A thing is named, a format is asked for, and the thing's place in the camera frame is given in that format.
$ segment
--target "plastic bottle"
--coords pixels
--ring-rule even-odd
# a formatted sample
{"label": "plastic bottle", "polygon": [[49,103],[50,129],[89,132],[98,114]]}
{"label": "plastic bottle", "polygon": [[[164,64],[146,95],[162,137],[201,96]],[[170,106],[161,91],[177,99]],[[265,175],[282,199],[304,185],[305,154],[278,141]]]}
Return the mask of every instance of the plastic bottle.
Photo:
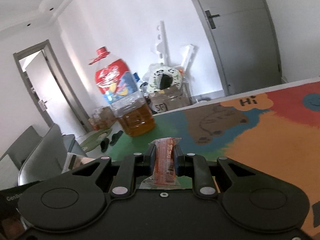
{"label": "plastic bottle", "polygon": [[106,47],[98,49],[97,54],[98,57],[89,65],[97,62],[97,87],[124,132],[135,137],[152,130],[155,120],[126,63]]}

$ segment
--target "brown liquid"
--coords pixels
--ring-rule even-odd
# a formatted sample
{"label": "brown liquid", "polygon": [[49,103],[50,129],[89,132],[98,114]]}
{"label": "brown liquid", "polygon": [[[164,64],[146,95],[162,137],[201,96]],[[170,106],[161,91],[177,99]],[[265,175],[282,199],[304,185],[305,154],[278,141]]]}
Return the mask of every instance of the brown liquid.
{"label": "brown liquid", "polygon": [[117,120],[124,132],[131,137],[149,132],[156,126],[151,110],[146,103],[138,109],[118,117]]}

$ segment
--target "orange speech bubble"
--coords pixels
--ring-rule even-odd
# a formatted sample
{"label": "orange speech bubble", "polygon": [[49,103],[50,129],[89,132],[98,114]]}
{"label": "orange speech bubble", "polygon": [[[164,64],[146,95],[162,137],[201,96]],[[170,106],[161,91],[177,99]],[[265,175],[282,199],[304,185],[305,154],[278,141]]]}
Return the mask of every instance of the orange speech bubble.
{"label": "orange speech bubble", "polygon": [[266,93],[249,96],[245,98],[237,98],[220,103],[222,106],[233,106],[240,111],[249,111],[257,108],[260,110],[268,109],[273,106],[273,101],[268,98]]}

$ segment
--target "blue painted area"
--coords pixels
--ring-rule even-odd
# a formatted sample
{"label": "blue painted area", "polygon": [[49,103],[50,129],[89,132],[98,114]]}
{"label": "blue painted area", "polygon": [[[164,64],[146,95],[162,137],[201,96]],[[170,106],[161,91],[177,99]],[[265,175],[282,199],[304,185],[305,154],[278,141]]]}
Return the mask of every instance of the blue painted area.
{"label": "blue painted area", "polygon": [[[214,137],[212,142],[207,145],[196,145],[192,136],[188,132],[188,122],[183,111],[177,111],[165,115],[166,122],[172,122],[177,130],[176,137],[181,137],[179,145],[182,152],[195,152],[195,153],[208,153],[225,148],[227,144],[231,143],[237,136],[242,134],[244,131],[254,128],[259,122],[259,115],[269,110],[252,109],[250,111],[243,111],[248,119],[249,123],[239,124],[228,130],[225,130],[223,135],[220,137]],[[161,121],[161,115],[156,117],[156,120]]]}
{"label": "blue painted area", "polygon": [[303,98],[303,105],[311,111],[320,112],[320,95],[308,94]]}

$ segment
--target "doorway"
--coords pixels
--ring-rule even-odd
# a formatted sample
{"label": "doorway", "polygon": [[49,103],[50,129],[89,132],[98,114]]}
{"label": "doorway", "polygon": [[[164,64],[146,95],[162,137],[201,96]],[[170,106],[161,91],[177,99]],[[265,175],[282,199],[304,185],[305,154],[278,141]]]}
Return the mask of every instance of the doorway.
{"label": "doorway", "polygon": [[278,44],[265,0],[192,0],[226,95],[281,84]]}
{"label": "doorway", "polygon": [[66,80],[49,41],[15,53],[25,86],[49,127],[76,138],[92,131],[88,115]]}

